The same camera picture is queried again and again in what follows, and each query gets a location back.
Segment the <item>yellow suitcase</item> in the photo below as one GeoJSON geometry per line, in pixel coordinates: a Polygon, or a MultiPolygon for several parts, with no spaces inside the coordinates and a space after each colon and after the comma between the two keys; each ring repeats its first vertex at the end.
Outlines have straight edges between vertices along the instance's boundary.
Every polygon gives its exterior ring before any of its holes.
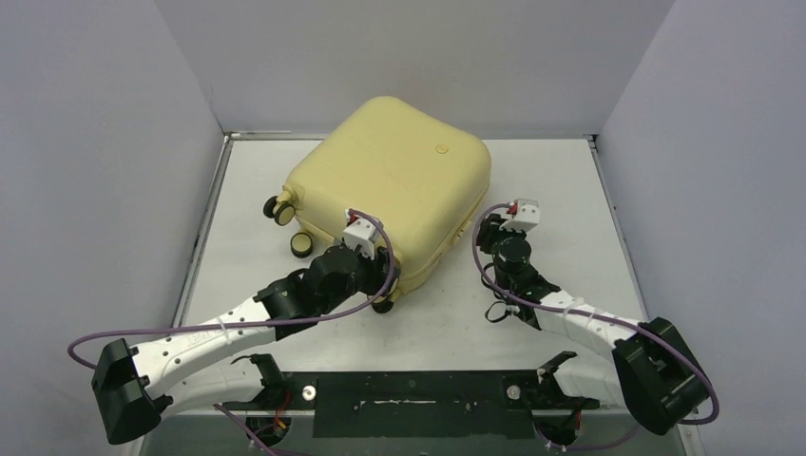
{"type": "Polygon", "coordinates": [[[307,257],[315,239],[341,237],[347,210],[379,219],[399,278],[379,314],[421,286],[469,228],[490,185],[491,157],[475,136],[392,96],[364,103],[288,175],[262,212],[300,225],[290,242],[307,257]]]}

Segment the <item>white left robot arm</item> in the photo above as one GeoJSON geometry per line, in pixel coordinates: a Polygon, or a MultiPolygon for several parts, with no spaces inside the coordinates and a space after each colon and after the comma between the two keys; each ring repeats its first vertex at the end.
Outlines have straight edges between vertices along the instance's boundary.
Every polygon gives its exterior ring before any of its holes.
{"type": "Polygon", "coordinates": [[[276,406],[288,389],[284,374],[271,355],[246,350],[314,327],[353,295],[384,296],[398,276],[383,246],[366,256],[335,245],[198,330],[106,344],[91,387],[107,441],[134,441],[163,419],[208,402],[276,406]]]}

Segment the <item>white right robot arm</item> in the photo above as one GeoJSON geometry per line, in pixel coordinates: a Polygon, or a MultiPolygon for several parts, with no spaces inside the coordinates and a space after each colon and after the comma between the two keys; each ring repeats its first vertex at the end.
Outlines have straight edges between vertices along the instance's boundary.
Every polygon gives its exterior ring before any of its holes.
{"type": "Polygon", "coordinates": [[[515,316],[537,331],[556,333],[610,362],[610,367],[546,368],[538,393],[559,407],[572,397],[596,399],[629,411],[644,429],[664,435],[677,425],[714,422],[720,399],[678,329],[656,317],[619,317],[574,297],[545,279],[531,263],[527,233],[535,224],[496,204],[475,222],[472,256],[482,284],[515,316]]]}

